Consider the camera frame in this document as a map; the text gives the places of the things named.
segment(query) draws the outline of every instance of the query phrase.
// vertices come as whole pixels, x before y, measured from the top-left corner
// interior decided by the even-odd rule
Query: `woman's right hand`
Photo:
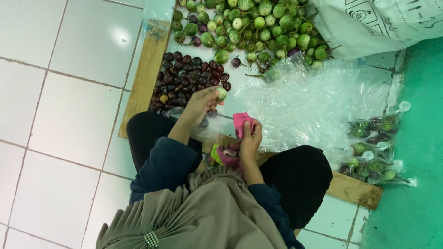
[[[261,143],[261,123],[255,120],[252,124],[245,121],[243,124],[243,139],[240,144],[240,159],[243,162],[255,162],[255,154]]]

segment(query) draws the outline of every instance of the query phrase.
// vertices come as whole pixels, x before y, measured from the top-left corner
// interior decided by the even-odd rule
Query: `navy blue sleeve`
[[[144,194],[162,189],[175,189],[189,174],[197,152],[167,137],[155,141],[155,146],[142,168],[131,182],[129,204],[143,199]]]
[[[304,249],[304,246],[295,238],[294,231],[289,227],[288,214],[280,205],[280,193],[266,184],[253,184],[248,188],[257,203],[271,216],[286,246]]]

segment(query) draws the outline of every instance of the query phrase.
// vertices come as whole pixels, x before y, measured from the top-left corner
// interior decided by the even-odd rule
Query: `teal painted floor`
[[[409,101],[396,158],[418,187],[385,187],[366,225],[362,249],[443,248],[443,38],[408,49],[400,101]]]

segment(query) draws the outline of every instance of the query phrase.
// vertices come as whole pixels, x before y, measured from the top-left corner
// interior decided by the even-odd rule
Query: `woman's left hand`
[[[217,105],[224,105],[223,101],[216,100],[220,95],[220,92],[216,91],[219,87],[221,86],[212,86],[195,92],[177,122],[194,128],[201,123],[206,112],[215,110]]]

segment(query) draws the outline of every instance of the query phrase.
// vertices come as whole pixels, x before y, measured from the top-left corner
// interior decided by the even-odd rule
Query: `white tile floor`
[[[3,249],[93,249],[101,225],[128,203],[135,169],[117,131],[140,57],[143,4],[0,0]],[[366,62],[395,68],[395,54]],[[299,239],[307,249],[356,249],[368,215],[326,196]]]

